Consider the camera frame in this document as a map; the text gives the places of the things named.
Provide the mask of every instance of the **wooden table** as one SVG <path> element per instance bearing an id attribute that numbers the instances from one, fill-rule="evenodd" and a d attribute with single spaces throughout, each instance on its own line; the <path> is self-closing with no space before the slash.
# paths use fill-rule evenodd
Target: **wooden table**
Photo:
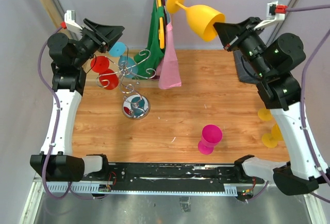
<path id="1" fill-rule="evenodd" d="M 261 136 L 275 122 L 259 120 L 263 102 L 254 85 L 238 81 L 232 53 L 186 50 L 177 51 L 177 57 L 183 86 L 140 88 L 151 103 L 142 120 L 124 117 L 118 89 L 87 86 L 75 121 L 74 156 L 104 153 L 111 162 L 232 163 L 254 154 L 289 160 L 283 141 L 274 149 L 262 144 Z M 211 155 L 202 155 L 197 143 L 210 123 L 224 137 Z"/>

